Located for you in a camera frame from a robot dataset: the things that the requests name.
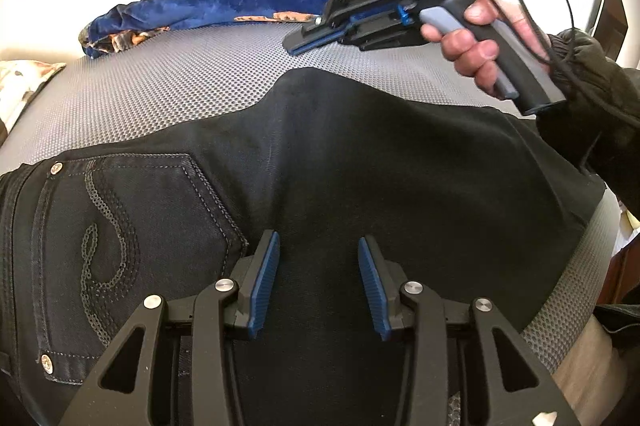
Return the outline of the person's right hand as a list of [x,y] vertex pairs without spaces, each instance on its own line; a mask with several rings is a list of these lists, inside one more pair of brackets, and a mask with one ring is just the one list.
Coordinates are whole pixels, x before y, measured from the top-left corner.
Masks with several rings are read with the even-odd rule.
[[[502,19],[501,13],[513,25],[526,46],[537,56],[549,60],[548,53],[537,39],[536,32],[526,18],[521,6],[497,0],[497,8],[491,0],[476,0],[464,12],[465,19],[475,25],[490,25]],[[448,34],[442,34],[434,25],[423,24],[421,34],[428,42],[439,42],[440,50],[446,60],[454,64],[454,69],[464,77],[472,77],[475,85],[485,94],[500,99],[496,89],[499,55],[498,44],[491,39],[477,40],[467,28],[458,28]]]

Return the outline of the dark sleeved right forearm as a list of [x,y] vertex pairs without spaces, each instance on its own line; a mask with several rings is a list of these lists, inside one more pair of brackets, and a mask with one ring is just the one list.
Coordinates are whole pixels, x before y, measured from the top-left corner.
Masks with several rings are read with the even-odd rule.
[[563,30],[549,39],[577,82],[551,69],[566,101],[537,116],[541,137],[573,165],[599,175],[638,215],[639,71],[619,66],[580,30]]

